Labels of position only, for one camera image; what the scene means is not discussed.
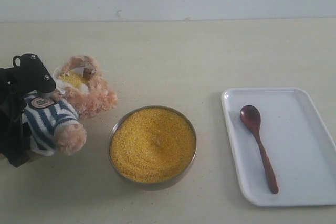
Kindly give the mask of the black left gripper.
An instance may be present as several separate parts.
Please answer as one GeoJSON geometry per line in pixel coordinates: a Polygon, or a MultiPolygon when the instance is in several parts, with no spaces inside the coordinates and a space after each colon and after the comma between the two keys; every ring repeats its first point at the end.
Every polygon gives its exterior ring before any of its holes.
{"type": "Polygon", "coordinates": [[[36,54],[15,56],[12,63],[14,68],[1,69],[1,154],[18,168],[30,160],[32,137],[29,124],[22,119],[27,106],[24,97],[32,91],[49,97],[56,83],[36,54]]]}

